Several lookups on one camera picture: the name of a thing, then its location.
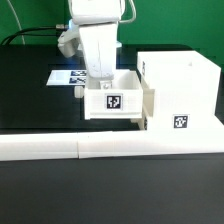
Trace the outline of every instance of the black table surface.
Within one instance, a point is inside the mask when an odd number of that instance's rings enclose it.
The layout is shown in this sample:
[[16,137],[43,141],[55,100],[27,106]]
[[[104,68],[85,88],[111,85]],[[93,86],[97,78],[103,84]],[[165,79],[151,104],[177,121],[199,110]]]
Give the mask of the black table surface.
[[[126,46],[119,68],[136,67],[136,49],[161,47]],[[52,69],[74,65],[83,68],[82,59],[53,46],[1,47],[1,134],[137,129],[84,121],[72,87],[46,87]],[[222,78],[217,102],[222,120]],[[223,189],[223,154],[0,162],[0,223],[223,224]]]

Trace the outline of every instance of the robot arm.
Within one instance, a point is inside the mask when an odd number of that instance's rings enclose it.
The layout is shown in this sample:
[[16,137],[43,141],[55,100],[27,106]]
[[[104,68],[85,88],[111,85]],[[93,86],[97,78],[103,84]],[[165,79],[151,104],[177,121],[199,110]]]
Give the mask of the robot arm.
[[117,27],[125,1],[68,0],[68,3],[73,25],[59,38],[60,50],[66,57],[71,57],[75,54],[74,46],[80,42],[88,75],[112,80],[116,69]]

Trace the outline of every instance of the black cable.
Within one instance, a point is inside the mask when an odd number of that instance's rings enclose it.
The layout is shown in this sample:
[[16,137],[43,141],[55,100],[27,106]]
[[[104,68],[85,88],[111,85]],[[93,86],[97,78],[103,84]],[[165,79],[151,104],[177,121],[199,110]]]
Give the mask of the black cable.
[[9,36],[8,38],[10,38],[10,37],[14,37],[15,36],[15,38],[16,37],[18,37],[18,36],[22,36],[22,35],[24,35],[24,36],[41,36],[41,37],[56,37],[57,35],[56,34],[34,34],[34,33],[20,33],[20,34],[17,34],[16,36],[15,35],[11,35],[11,36]]
[[10,35],[10,36],[4,38],[1,42],[1,45],[3,45],[5,42],[6,42],[5,45],[9,45],[14,40],[14,38],[16,38],[17,36],[21,36],[21,34],[25,35],[26,32],[43,31],[43,30],[56,30],[56,27],[55,26],[44,26],[44,27],[32,27],[32,28],[23,29],[23,30],[16,32],[13,35]]

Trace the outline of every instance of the paper sheet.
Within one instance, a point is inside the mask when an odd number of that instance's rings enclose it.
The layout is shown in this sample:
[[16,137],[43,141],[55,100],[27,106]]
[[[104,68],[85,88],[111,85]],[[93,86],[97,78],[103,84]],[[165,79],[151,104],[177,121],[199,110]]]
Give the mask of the paper sheet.
[[47,86],[85,86],[86,70],[52,70]]

